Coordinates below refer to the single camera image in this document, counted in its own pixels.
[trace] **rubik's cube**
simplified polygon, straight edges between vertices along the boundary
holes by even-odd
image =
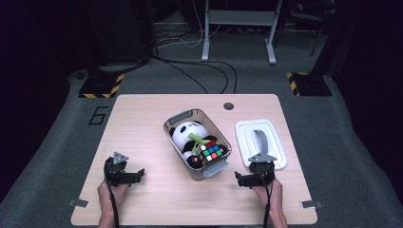
[[[207,165],[209,162],[222,156],[222,152],[215,141],[200,145],[198,151],[200,153],[199,158],[203,165]]]

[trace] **table leg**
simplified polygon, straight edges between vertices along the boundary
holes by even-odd
[[[205,26],[204,26],[204,46],[202,48],[201,60],[208,60],[208,51],[210,50],[210,18],[209,18],[209,0],[205,0]]]
[[[281,8],[281,3],[282,3],[282,0],[278,0],[277,6],[276,6],[276,11],[273,16],[272,27],[270,28],[269,38],[264,40],[265,44],[266,44],[267,55],[269,57],[269,63],[271,65],[276,64],[276,56],[275,56],[275,52],[273,50],[272,43],[273,43],[273,37],[275,36],[275,32],[276,32],[276,26],[277,26],[277,22],[278,22],[278,16],[279,16],[279,10]]]

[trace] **human hand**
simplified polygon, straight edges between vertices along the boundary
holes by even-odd
[[[125,192],[128,188],[128,184],[121,184],[118,187],[110,186],[113,195],[115,196],[116,207],[119,209],[124,200]],[[112,201],[110,200],[110,193],[107,189],[107,184],[103,181],[98,187],[98,197],[101,205],[101,217],[99,221],[99,227],[111,228],[114,225],[114,215]]]
[[[269,217],[274,228],[287,227],[287,218],[282,211],[282,184],[274,179],[269,184],[268,189],[272,189],[272,195],[270,197],[270,212]],[[265,187],[252,187],[255,193],[258,195],[261,204],[267,205],[267,192]]]

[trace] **white tray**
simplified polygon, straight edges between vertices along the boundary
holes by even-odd
[[[273,124],[266,120],[240,121],[236,124],[236,133],[238,145],[240,146],[240,154],[242,155],[243,164],[249,170],[249,158],[258,154],[261,150],[261,139],[258,131],[263,132],[267,138],[268,154],[277,158],[274,161],[275,169],[281,170],[287,165],[284,149],[278,138],[277,131]]]

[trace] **hole in table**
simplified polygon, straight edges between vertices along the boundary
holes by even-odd
[[[234,105],[232,103],[225,103],[224,108],[226,110],[232,110],[232,109],[234,109]]]

